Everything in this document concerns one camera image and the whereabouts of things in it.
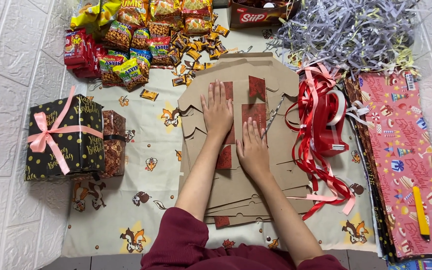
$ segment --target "shredded paper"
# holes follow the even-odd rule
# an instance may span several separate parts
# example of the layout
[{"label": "shredded paper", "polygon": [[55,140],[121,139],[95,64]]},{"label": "shredded paper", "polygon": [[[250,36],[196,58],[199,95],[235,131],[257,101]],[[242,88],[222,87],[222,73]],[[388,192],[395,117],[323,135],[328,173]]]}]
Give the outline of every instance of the shredded paper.
[{"label": "shredded paper", "polygon": [[282,47],[299,70],[317,62],[345,73],[398,73],[413,65],[415,0],[302,0],[270,47]]}]

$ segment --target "hand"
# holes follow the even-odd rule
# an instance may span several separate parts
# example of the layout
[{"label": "hand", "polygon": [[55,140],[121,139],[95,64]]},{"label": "hand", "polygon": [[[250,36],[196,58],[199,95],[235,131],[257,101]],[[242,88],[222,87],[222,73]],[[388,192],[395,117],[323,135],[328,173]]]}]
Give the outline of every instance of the hand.
[{"label": "hand", "polygon": [[208,86],[208,104],[205,95],[201,95],[202,113],[208,136],[224,140],[233,125],[233,101],[226,101],[226,89],[218,79]]},{"label": "hand", "polygon": [[243,123],[243,143],[240,140],[236,141],[239,162],[258,185],[271,175],[269,151],[266,140],[261,139],[261,135],[258,132],[256,121],[249,117],[248,121]]}]

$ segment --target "maroon sleeve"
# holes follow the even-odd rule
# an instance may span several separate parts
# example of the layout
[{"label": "maroon sleeve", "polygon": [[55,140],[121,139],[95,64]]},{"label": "maroon sleeve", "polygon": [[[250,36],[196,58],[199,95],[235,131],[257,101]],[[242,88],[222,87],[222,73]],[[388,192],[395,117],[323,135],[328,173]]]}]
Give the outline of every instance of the maroon sleeve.
[{"label": "maroon sleeve", "polygon": [[322,255],[302,261],[297,270],[347,270],[333,255]]},{"label": "maroon sleeve", "polygon": [[153,246],[141,259],[141,270],[184,269],[203,258],[209,231],[190,213],[171,207],[163,215]]}]

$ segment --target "maroon shirt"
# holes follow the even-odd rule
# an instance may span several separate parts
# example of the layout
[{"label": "maroon shirt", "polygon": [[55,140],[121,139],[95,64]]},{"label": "maroon shirt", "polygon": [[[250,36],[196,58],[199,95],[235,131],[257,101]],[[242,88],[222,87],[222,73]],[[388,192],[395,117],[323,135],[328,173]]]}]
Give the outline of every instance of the maroon shirt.
[{"label": "maroon shirt", "polygon": [[[240,244],[224,249],[205,248],[209,231],[204,222],[183,209],[171,207],[163,215],[151,250],[141,259],[141,270],[294,270],[288,252]],[[297,270],[346,270],[332,255],[303,261]]]}]

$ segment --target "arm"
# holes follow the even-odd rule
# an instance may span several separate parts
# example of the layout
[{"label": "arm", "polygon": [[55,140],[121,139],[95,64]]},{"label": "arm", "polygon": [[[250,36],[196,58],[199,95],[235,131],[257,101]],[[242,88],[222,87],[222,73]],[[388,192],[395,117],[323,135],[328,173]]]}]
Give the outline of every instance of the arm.
[{"label": "arm", "polygon": [[226,101],[224,84],[216,80],[208,86],[208,102],[201,95],[207,137],[188,178],[177,197],[175,207],[202,221],[206,211],[219,149],[233,125],[233,103]]},{"label": "arm", "polygon": [[251,117],[243,124],[243,143],[236,142],[237,156],[244,170],[261,189],[274,224],[284,240],[294,264],[324,255],[315,236],[291,206],[269,170],[266,140],[261,140],[256,121]]}]

